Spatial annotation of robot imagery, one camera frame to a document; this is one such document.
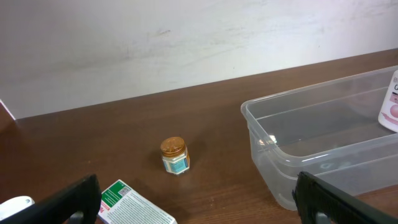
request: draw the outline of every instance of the pink bottle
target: pink bottle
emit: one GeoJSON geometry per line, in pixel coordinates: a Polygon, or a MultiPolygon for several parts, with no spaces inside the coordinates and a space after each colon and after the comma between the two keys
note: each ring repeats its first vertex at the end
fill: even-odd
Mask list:
{"type": "Polygon", "coordinates": [[[398,70],[394,72],[379,113],[379,123],[398,133],[398,70]]]}

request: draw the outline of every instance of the gold metal lid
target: gold metal lid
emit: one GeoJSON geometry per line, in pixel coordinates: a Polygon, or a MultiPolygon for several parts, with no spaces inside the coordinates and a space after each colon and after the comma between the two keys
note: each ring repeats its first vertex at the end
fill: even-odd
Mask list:
{"type": "Polygon", "coordinates": [[[180,137],[171,137],[162,142],[160,150],[165,157],[176,157],[185,152],[185,142],[180,137]]]}

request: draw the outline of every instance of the small glass jar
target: small glass jar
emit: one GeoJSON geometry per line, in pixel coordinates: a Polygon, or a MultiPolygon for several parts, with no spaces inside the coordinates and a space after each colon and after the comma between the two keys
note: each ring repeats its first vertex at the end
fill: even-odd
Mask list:
{"type": "Polygon", "coordinates": [[[160,145],[160,150],[167,172],[179,175],[189,170],[188,148],[182,138],[172,137],[164,140],[160,145]]]}

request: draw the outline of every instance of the green and white box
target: green and white box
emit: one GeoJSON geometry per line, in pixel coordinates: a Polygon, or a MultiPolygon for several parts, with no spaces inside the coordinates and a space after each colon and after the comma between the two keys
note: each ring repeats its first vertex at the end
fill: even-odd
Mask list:
{"type": "Polygon", "coordinates": [[[121,180],[102,193],[98,216],[107,224],[177,224],[175,218],[121,180]]]}

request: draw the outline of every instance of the plastic bin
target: plastic bin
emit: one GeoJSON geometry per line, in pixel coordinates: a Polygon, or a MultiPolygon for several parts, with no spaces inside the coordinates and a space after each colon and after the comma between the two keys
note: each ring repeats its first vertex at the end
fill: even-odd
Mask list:
{"type": "Polygon", "coordinates": [[[286,209],[307,171],[357,195],[398,184],[398,134],[377,116],[398,66],[243,103],[252,159],[286,209]]]}

